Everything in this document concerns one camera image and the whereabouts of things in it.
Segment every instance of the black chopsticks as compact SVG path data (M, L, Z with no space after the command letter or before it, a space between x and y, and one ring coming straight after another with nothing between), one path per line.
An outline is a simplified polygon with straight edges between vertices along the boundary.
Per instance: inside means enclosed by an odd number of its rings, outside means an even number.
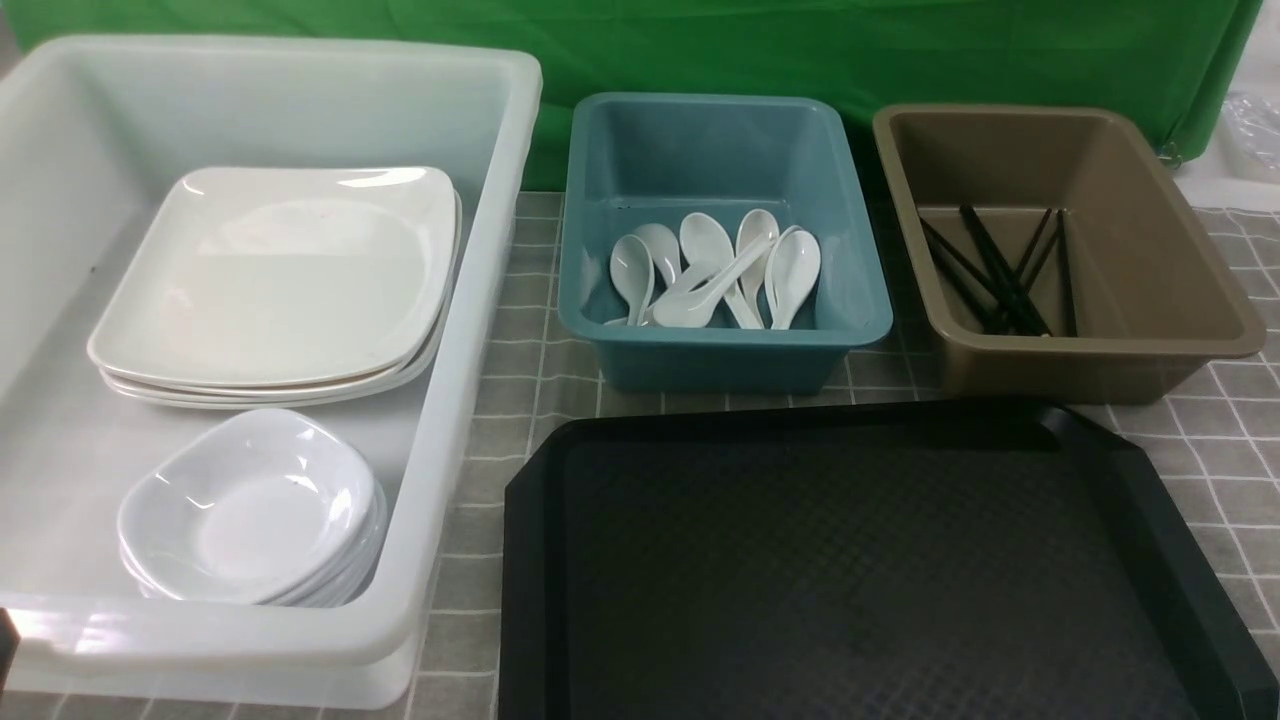
M1005 256L1000 252L995 240L982 218L970 205L960 208L960 217L965 229L973 240L978 256L982 260L986 274L969 261L955 245L947 241L941 232L920 218L925 238L929 243L929 254L938 268L938 274L955 288L960 301L973 313L982 324L983 333L1006 334L1012 331L1021 336L1050 337L1048 324L1041 315L1039 309L1030 300L1030 291L1039 278L1041 270L1048 261L1048 256L1057 251L1057 265L1060 284L1062 291L1062 324L1066 337L1076 337L1075 296L1071 287L1071 269L1069 250L1066 246L1066 220L1064 210L1057 210L1053 232L1048 241L1041 247L1041 240L1046 234L1050 219L1055 215L1052 209L1044 210L1036 233L1032 234L1027 249L1018 260L1018 266L1011 268ZM973 288L960 277L952 263L964 270L973 281L995 301L993 306L987 306L974 293Z

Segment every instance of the white bowl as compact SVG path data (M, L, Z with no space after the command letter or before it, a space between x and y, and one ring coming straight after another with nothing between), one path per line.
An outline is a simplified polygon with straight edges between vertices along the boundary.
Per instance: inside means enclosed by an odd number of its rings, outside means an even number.
M237 415L120 503L120 550L168 597L259 603L333 561L372 506L360 454L289 410Z
M315 574L283 594L269 598L260 605L288 607L337 607L347 603L360 589L369 571L374 568L387 533L388 507L381 487L374 484L374 502L357 534L346 548ZM120 548L120 564L137 580L138 593L150 600L173 600L152 587L146 575L133 564L124 548Z

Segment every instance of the green backdrop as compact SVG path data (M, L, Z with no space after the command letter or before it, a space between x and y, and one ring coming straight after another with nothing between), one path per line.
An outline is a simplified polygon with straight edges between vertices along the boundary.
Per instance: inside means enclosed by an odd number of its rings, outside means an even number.
M1203 151L1261 0L5 0L19 42L81 32L376 37L543 65L526 187L563 187L573 105L605 90L800 95L864 143L900 101L1096 105Z

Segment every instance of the white container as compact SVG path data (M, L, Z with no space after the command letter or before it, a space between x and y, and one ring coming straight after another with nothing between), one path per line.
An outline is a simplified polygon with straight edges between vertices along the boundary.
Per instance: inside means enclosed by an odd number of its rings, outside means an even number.
M0 606L23 637L8 688L364 708L403 692L540 87L518 53L232 37L64 38L0 82ZM165 192L212 165L430 165L462 199L435 366L307 411L393 502L343 607L146 601L115 555L132 482L228 414L115 395L84 341Z

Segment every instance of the square plate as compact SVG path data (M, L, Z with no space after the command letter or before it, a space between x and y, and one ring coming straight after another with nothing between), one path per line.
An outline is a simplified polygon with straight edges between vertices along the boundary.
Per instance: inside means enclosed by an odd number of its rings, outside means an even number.
M122 378L323 383L412 354L457 228L434 168L207 168L169 192L88 341Z

